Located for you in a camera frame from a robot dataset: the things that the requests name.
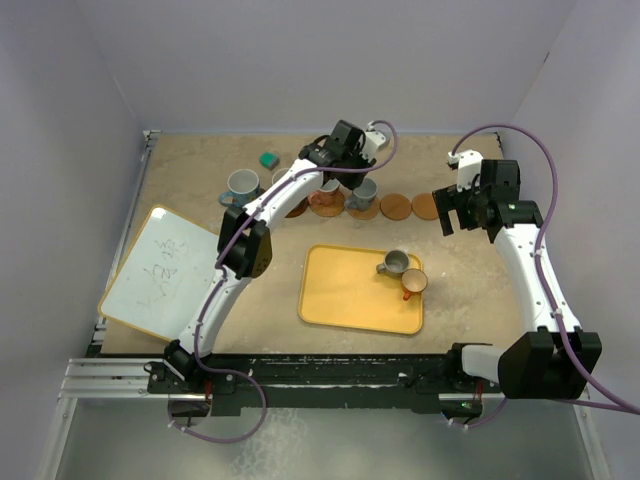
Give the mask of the pink printed mug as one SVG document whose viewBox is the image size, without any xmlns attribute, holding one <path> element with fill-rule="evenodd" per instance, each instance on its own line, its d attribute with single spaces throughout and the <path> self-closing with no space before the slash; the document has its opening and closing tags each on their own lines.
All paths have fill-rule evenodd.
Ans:
<svg viewBox="0 0 640 480">
<path fill-rule="evenodd" d="M 331 206 L 336 201 L 339 188 L 340 183 L 338 180 L 329 180 L 308 197 L 308 202 L 310 205 Z"/>
</svg>

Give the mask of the blue mug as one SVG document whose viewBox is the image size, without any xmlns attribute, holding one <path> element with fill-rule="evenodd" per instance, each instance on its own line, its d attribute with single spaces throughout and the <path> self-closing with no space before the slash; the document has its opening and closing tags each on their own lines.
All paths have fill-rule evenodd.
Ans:
<svg viewBox="0 0 640 480">
<path fill-rule="evenodd" d="M 234 171 L 227 179 L 227 187 L 228 190 L 218 198 L 224 207 L 244 207 L 258 198 L 262 192 L 258 174 L 250 169 Z"/>
<path fill-rule="evenodd" d="M 281 185 L 286 185 L 288 182 L 288 178 L 290 176 L 290 171 L 287 168 L 282 168 L 277 170 L 272 175 L 272 185 L 274 187 L 279 187 Z"/>
<path fill-rule="evenodd" d="M 372 206 L 377 192 L 377 183 L 373 179 L 365 178 L 361 185 L 355 188 L 349 198 L 345 200 L 345 208 L 364 212 Z"/>
</svg>

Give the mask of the woven rattan coaster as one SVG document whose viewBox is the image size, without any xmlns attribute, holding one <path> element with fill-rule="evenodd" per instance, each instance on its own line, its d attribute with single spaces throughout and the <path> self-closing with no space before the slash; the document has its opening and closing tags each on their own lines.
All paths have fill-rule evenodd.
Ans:
<svg viewBox="0 0 640 480">
<path fill-rule="evenodd" d="M 320 217 L 336 217 L 342 213 L 345 209 L 345 196 L 341 191 L 331 198 L 332 203 L 330 205 L 323 205 L 320 202 L 319 197 L 308 198 L 309 207 L 311 211 Z"/>
<path fill-rule="evenodd" d="M 375 197 L 368 209 L 360 211 L 357 208 L 347 209 L 347 213 L 357 220 L 371 220 L 380 212 L 380 199 Z"/>
</svg>

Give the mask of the light wooden coaster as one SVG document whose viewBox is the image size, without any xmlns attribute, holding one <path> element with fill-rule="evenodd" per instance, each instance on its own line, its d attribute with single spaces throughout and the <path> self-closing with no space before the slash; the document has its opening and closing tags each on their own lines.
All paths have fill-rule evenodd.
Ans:
<svg viewBox="0 0 640 480">
<path fill-rule="evenodd" d="M 429 192 L 416 195 L 411 205 L 413 213 L 422 220 L 433 221 L 439 217 L 434 197 Z"/>
<path fill-rule="evenodd" d="M 391 193 L 381 199 L 380 210 L 386 218 L 393 221 L 401 221 L 411 215 L 412 205 L 404 195 Z"/>
</svg>

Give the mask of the dark wooden saucer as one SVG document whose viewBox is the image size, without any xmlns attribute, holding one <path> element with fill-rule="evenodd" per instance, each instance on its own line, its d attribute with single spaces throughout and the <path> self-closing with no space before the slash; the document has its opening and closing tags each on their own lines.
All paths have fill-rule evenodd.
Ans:
<svg viewBox="0 0 640 480">
<path fill-rule="evenodd" d="M 287 215 L 286 218 L 295 218 L 302 215 L 306 209 L 308 208 L 308 200 L 302 200 L 294 209 L 292 209 Z"/>
</svg>

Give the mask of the orange copper mug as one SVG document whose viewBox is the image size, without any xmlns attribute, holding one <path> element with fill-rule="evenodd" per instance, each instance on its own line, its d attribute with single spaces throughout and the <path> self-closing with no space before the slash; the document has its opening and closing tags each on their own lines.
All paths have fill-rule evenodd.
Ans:
<svg viewBox="0 0 640 480">
<path fill-rule="evenodd" d="M 428 286 L 428 277 L 417 268 L 407 269 L 401 276 L 403 300 L 408 301 L 412 296 L 421 295 Z"/>
</svg>

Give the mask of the small grey cup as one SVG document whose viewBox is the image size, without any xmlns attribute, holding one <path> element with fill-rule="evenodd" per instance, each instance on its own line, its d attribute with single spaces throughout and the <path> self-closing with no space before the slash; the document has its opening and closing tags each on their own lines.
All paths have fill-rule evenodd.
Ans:
<svg viewBox="0 0 640 480">
<path fill-rule="evenodd" d="M 401 250 L 390 250 L 385 253 L 383 261 L 376 266 L 378 274 L 390 277 L 401 277 L 410 266 L 409 256 Z"/>
</svg>

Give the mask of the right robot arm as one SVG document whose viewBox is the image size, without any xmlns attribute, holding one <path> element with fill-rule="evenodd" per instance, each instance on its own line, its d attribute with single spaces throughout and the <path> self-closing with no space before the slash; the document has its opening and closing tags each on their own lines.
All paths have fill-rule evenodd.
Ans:
<svg viewBox="0 0 640 480">
<path fill-rule="evenodd" d="M 538 205 L 522 200 L 520 169 L 515 160 L 488 160 L 473 150 L 450 155 L 455 184 L 434 191 L 442 231 L 453 234 L 449 214 L 461 229 L 486 231 L 502 258 L 514 288 L 523 335 L 509 348 L 483 343 L 456 343 L 448 352 L 446 383 L 467 391 L 480 378 L 497 384 L 509 399 L 575 400 L 586 386 L 561 340 L 587 371 L 602 352 L 598 334 L 583 331 L 566 303 L 539 233 Z"/>
</svg>

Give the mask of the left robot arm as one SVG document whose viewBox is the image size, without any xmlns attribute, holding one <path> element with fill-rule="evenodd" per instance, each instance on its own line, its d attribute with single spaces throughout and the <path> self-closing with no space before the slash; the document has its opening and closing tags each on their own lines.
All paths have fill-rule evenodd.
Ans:
<svg viewBox="0 0 640 480">
<path fill-rule="evenodd" d="M 336 179 L 348 188 L 362 184 L 389 138 L 370 123 L 364 130 L 344 120 L 329 135 L 304 146 L 289 170 L 257 199 L 230 206 L 219 232 L 211 286 L 199 312 L 164 350 L 171 381 L 184 392 L 202 387 L 215 338 L 235 301 L 272 260 L 271 234 L 301 201 Z"/>
</svg>

